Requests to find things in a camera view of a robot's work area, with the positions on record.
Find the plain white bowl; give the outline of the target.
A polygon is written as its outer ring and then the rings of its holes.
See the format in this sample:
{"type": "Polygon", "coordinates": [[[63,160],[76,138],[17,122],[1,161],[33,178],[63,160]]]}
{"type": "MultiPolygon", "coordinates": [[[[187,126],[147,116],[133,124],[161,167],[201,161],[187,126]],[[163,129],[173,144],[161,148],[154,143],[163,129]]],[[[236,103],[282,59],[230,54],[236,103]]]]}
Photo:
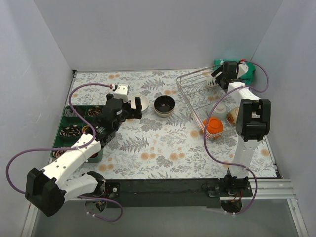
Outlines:
{"type": "Polygon", "coordinates": [[[135,109],[136,104],[135,104],[135,97],[139,97],[141,100],[141,106],[142,106],[142,114],[145,113],[149,107],[149,100],[146,96],[142,94],[136,94],[134,96],[131,96],[129,99],[131,101],[131,108],[135,109]]]}

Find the beige gold dotted bowl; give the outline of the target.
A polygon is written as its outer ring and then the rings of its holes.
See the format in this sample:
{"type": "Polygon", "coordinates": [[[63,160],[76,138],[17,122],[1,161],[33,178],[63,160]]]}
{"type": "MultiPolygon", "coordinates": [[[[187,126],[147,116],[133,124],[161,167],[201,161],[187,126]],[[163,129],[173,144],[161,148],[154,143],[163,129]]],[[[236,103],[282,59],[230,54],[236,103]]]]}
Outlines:
{"type": "Polygon", "coordinates": [[[175,100],[168,95],[160,96],[154,101],[154,108],[162,112],[172,110],[175,108],[175,100]]]}

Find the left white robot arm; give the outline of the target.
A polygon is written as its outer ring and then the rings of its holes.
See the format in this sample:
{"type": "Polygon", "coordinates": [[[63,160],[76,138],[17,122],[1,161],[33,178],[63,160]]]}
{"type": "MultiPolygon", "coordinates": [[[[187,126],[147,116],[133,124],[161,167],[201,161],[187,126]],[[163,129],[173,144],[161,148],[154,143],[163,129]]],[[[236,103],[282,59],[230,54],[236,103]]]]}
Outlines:
{"type": "Polygon", "coordinates": [[[107,95],[102,112],[91,127],[77,140],[70,150],[42,170],[33,168],[27,175],[25,197],[47,217],[57,213],[70,199],[88,194],[103,198],[106,192],[105,178],[89,171],[76,179],[69,177],[91,156],[101,151],[127,119],[141,119],[141,99],[135,97],[135,108],[129,102],[107,95]]]}

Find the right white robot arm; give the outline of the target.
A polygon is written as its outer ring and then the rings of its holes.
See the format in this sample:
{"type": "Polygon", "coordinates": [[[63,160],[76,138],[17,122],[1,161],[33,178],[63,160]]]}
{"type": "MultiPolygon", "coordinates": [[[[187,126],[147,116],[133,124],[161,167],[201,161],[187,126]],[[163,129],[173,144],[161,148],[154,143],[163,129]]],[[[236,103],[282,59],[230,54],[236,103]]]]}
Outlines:
{"type": "Polygon", "coordinates": [[[224,192],[229,196],[247,189],[247,168],[259,142],[270,131],[271,102],[253,94],[252,89],[242,82],[241,77],[248,70],[245,61],[226,61],[211,73],[225,95],[231,96],[239,106],[236,121],[237,149],[223,181],[224,192]]]}

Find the white blue striped bowl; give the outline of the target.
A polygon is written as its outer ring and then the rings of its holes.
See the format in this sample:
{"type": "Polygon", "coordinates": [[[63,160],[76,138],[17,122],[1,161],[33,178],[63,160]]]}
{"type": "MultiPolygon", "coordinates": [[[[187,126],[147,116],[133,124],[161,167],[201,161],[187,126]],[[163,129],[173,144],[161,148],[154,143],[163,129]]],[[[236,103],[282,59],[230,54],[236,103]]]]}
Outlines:
{"type": "Polygon", "coordinates": [[[215,87],[218,85],[216,78],[214,78],[212,75],[208,75],[206,82],[209,87],[215,87]]]}

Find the orange plastic bowl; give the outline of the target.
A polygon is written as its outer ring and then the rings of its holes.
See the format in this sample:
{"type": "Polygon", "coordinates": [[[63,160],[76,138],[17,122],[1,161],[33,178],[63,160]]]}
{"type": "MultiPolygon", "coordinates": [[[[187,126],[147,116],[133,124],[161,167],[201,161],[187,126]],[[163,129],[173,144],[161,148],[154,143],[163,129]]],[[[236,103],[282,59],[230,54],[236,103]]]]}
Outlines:
{"type": "Polygon", "coordinates": [[[209,119],[208,125],[207,125],[207,132],[211,135],[214,134],[218,134],[223,132],[224,128],[223,128],[223,124],[222,122],[215,118],[215,117],[211,117],[209,119]]]}

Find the pale green checked bowl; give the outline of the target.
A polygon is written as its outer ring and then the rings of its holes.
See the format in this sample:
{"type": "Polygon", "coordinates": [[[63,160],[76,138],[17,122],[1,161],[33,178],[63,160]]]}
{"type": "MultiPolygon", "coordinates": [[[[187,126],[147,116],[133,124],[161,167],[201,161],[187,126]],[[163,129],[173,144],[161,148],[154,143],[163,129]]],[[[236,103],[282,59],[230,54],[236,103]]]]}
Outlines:
{"type": "MultiPolygon", "coordinates": [[[[213,109],[214,105],[216,104],[216,102],[214,103],[211,103],[206,111],[207,111],[207,114],[209,114],[211,112],[211,110],[213,109]]],[[[226,107],[226,105],[223,103],[223,102],[220,102],[216,108],[214,109],[213,113],[211,114],[211,117],[215,117],[219,120],[225,120],[226,119],[226,116],[228,114],[228,109],[226,107]]]]}

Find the beige bowl green leaf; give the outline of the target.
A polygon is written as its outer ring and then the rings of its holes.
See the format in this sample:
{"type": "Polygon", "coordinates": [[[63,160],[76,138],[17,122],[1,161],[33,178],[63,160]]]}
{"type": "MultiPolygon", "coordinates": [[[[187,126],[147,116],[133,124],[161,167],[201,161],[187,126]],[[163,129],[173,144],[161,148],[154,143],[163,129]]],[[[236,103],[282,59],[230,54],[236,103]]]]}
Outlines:
{"type": "Polygon", "coordinates": [[[174,112],[174,109],[168,110],[168,111],[163,111],[163,112],[155,109],[155,113],[161,118],[167,118],[167,117],[171,116],[173,114],[173,112],[174,112]]]}

